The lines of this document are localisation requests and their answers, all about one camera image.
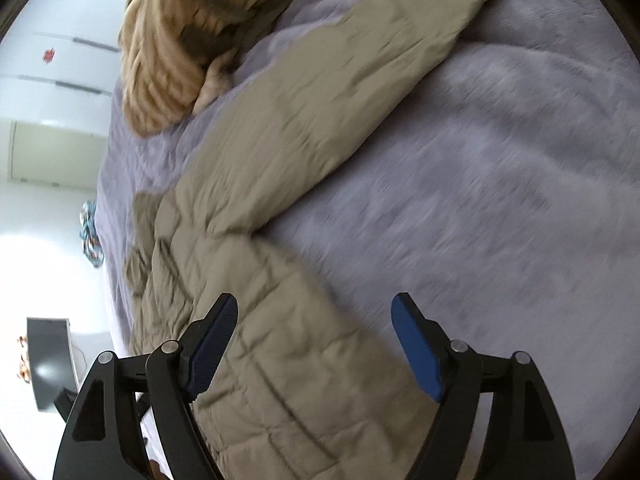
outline computer monitor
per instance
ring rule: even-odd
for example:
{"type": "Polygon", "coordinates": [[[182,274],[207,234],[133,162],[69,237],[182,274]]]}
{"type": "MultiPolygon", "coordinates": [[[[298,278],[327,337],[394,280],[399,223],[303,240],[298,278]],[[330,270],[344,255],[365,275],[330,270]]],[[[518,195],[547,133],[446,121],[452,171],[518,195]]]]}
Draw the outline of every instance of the computer monitor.
{"type": "Polygon", "coordinates": [[[31,385],[41,412],[55,412],[56,397],[78,391],[68,319],[27,318],[31,385]]]}

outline small figurine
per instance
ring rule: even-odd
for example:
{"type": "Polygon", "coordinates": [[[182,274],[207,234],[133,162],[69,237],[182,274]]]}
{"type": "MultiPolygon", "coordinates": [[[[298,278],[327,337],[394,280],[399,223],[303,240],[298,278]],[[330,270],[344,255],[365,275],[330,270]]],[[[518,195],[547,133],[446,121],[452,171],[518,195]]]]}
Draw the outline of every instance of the small figurine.
{"type": "Polygon", "coordinates": [[[25,383],[31,384],[31,371],[29,370],[29,361],[23,356],[20,356],[20,371],[18,371],[18,377],[20,377],[25,383]]]}

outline bed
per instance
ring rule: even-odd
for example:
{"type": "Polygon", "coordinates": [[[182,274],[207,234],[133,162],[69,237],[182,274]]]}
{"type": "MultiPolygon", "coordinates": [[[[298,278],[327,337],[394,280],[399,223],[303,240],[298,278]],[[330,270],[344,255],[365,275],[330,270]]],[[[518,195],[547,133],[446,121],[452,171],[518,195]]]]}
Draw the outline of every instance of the bed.
{"type": "MultiPolygon", "coordinates": [[[[228,95],[151,140],[131,135],[116,90],[96,221],[119,355],[134,194],[175,185],[225,105],[353,1],[295,0],[228,95]]],[[[640,406],[639,82],[598,0],[493,0],[356,155],[262,234],[398,355],[388,307],[401,290],[478,351],[528,351],[577,477],[591,480],[640,406]]],[[[168,471],[152,416],[143,427],[168,471]]]]}

